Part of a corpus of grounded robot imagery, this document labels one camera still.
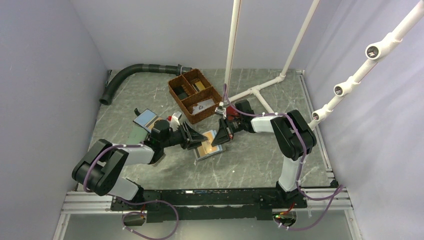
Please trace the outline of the grey leather card holder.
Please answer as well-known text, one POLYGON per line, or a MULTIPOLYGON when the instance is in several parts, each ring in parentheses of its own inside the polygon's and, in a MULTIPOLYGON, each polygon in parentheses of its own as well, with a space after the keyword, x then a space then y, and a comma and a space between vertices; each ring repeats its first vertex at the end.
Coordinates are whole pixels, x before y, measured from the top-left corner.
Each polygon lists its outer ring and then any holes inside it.
POLYGON ((211 157, 226 150, 226 148, 222 144, 212 146, 212 141, 217 135, 216 130, 209 130, 207 132, 204 132, 203 135, 207 137, 207 141, 203 141, 199 147, 193 150, 195 163, 205 160, 208 157, 211 157))

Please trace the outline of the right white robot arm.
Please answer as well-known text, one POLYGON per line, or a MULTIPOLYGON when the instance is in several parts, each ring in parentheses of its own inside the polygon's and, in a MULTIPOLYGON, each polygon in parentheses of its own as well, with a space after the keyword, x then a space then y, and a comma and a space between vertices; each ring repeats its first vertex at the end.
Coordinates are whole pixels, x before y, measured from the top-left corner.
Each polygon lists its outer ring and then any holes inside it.
POLYGON ((283 165, 278 185, 282 188, 275 194, 276 203, 287 208, 295 201, 293 193, 300 184, 300 166, 317 144, 313 130, 298 110, 287 113, 255 114, 248 100, 224 107, 221 102, 215 108, 221 116, 218 131, 211 142, 213 147, 231 141, 235 133, 272 133, 283 154, 283 165))

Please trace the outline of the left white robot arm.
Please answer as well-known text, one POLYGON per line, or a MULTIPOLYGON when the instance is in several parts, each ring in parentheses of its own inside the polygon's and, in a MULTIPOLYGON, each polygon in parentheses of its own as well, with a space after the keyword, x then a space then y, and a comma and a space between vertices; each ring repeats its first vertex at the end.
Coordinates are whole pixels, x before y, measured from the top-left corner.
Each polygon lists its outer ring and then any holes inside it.
POLYGON ((74 167, 71 177, 86 192, 99 196, 112 195, 124 199, 131 210, 144 203, 144 189, 134 181, 121 177, 125 165, 153 165, 164 156, 164 149, 179 145, 184 150, 200 147, 207 137, 182 122, 173 130, 167 120, 157 120, 147 139, 137 144, 116 144, 99 139, 74 167))

